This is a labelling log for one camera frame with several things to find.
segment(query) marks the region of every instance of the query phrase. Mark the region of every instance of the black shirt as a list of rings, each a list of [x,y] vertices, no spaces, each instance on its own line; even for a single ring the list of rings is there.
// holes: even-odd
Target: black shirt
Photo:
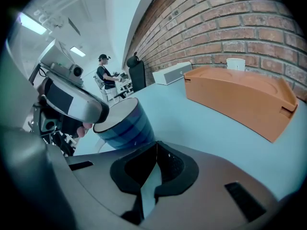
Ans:
[[[105,73],[106,73],[109,77],[112,77],[111,74],[110,74],[110,72],[109,72],[106,68],[104,68],[104,67],[102,67],[102,66],[100,66],[100,67],[97,68],[97,75],[98,75],[98,76],[100,77],[100,79],[105,83],[105,90],[115,88],[115,82],[114,82],[114,81],[104,79],[103,76],[104,76]]]

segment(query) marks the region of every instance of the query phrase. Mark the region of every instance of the ceiling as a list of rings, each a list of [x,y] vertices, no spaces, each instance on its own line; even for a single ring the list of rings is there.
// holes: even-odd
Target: ceiling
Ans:
[[[100,54],[113,56],[106,26],[105,0],[32,0],[23,12],[47,28],[43,35],[25,27],[18,32],[21,58],[28,75],[39,55],[54,38],[66,44],[67,49],[75,46],[86,54],[80,57],[71,52],[75,63],[84,71],[89,68],[89,62]],[[69,24],[69,19],[80,35]]]

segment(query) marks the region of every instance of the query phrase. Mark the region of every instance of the blue striped cup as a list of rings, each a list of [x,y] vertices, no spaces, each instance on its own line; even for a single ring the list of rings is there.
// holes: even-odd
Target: blue striped cup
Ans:
[[[127,98],[110,107],[105,122],[95,124],[93,131],[115,149],[155,141],[153,128],[137,98]]]

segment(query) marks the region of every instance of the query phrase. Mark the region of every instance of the white box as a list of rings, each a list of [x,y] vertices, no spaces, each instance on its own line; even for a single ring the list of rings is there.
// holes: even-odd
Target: white box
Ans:
[[[158,84],[168,85],[183,78],[183,74],[192,70],[191,62],[182,62],[174,66],[153,72],[154,81]]]

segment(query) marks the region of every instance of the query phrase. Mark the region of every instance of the red brick wall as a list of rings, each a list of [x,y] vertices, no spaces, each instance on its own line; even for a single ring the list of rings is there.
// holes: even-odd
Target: red brick wall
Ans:
[[[134,51],[147,85],[152,72],[178,62],[225,68],[227,58],[244,58],[246,71],[285,78],[307,101],[307,44],[280,0],[156,0],[127,57]]]

